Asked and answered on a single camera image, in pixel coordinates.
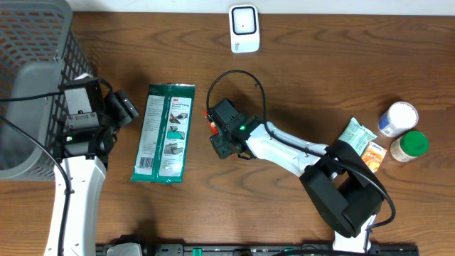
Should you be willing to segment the small orange box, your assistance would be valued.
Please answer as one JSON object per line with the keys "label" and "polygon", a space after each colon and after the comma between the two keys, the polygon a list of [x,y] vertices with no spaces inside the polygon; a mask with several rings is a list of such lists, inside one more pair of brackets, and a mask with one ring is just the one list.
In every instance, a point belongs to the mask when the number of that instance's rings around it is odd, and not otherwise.
{"label": "small orange box", "polygon": [[375,142],[369,142],[360,157],[366,166],[375,173],[379,169],[386,154],[387,149]]}

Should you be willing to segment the green lid white jar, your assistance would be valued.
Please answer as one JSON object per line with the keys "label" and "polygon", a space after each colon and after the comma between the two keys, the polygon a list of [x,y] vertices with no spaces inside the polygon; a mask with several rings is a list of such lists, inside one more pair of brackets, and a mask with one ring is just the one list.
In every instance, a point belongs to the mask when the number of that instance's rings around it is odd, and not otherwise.
{"label": "green lid white jar", "polygon": [[411,161],[429,150],[428,138],[421,132],[411,131],[394,140],[390,145],[392,157],[400,162]]}

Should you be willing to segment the white blue label jar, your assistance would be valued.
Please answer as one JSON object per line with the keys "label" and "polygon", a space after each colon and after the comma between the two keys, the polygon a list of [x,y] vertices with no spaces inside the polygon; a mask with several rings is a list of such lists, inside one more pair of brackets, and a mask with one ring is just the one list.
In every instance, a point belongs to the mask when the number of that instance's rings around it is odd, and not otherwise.
{"label": "white blue label jar", "polygon": [[378,129],[386,137],[398,137],[417,125],[419,115],[408,102],[395,102],[378,120]]}

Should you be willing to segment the red white snack packet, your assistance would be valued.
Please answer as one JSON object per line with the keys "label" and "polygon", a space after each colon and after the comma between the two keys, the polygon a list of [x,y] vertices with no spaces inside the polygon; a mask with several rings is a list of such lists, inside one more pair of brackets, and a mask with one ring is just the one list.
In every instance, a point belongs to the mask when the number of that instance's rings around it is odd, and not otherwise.
{"label": "red white snack packet", "polygon": [[210,130],[212,132],[213,135],[216,135],[218,133],[218,128],[216,126],[216,123],[214,123],[214,121],[211,119],[210,115],[208,114],[208,111],[205,110],[204,112],[204,115],[205,115],[205,118],[207,119],[208,121],[208,124],[210,126]]}

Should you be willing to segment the grey plastic mesh basket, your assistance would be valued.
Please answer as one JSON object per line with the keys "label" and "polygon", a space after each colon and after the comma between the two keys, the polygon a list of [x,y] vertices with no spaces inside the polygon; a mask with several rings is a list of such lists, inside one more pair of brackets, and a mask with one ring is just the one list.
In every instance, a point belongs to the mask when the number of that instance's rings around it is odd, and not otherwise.
{"label": "grey plastic mesh basket", "polygon": [[66,82],[92,68],[72,32],[65,0],[1,2],[1,179],[52,181],[53,162],[15,124],[47,150],[63,131]]}

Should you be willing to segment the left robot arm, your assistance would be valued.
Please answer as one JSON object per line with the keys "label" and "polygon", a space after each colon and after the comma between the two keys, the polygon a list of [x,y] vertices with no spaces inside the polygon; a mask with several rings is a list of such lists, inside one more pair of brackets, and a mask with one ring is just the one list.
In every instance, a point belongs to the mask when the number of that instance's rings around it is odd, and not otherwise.
{"label": "left robot arm", "polygon": [[124,90],[83,73],[65,83],[69,113],[54,149],[55,199],[45,255],[95,255],[100,193],[121,127],[139,111]]}

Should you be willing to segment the light green snack packet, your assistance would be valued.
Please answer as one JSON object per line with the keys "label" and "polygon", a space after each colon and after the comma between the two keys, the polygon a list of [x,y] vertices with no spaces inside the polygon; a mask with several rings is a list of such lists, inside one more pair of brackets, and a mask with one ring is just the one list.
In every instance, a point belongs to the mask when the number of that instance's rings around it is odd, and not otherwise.
{"label": "light green snack packet", "polygon": [[355,117],[352,117],[338,139],[349,144],[361,156],[368,144],[377,137],[368,128],[361,125]]}

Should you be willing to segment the white barcode scanner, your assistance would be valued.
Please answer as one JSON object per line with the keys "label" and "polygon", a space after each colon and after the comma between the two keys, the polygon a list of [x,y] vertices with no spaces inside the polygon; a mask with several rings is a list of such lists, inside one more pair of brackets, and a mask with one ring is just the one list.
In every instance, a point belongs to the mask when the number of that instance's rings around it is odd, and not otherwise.
{"label": "white barcode scanner", "polygon": [[233,53],[254,53],[259,50],[259,12],[252,4],[232,6],[228,12],[230,43]]}

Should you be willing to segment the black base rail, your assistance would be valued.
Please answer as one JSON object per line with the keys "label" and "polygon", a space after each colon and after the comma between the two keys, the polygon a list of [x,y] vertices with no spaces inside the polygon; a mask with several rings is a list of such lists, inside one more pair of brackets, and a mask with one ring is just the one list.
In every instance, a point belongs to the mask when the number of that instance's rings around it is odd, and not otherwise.
{"label": "black base rail", "polygon": [[[126,248],[132,246],[128,253]],[[180,240],[149,242],[135,235],[122,235],[107,244],[95,246],[96,255],[147,256],[267,256],[267,255],[349,255],[348,251],[334,250],[326,241],[302,244],[189,244]]]}

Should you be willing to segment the green white gloves packet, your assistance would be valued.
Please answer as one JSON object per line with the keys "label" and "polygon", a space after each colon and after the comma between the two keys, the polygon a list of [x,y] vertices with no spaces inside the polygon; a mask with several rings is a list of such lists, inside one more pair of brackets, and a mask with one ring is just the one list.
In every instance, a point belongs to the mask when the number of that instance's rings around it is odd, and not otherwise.
{"label": "green white gloves packet", "polygon": [[132,181],[183,181],[195,91],[187,84],[149,86]]}

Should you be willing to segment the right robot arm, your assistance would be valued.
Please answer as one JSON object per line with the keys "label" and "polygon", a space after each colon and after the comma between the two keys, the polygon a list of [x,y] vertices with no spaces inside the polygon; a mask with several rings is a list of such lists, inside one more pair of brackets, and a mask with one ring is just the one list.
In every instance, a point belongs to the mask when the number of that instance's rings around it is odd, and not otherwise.
{"label": "right robot arm", "polygon": [[224,99],[205,116],[217,155],[226,159],[271,161],[296,175],[322,219],[335,232],[333,249],[368,252],[370,231],[386,198],[386,190],[353,147],[304,141],[271,122],[246,117]]}

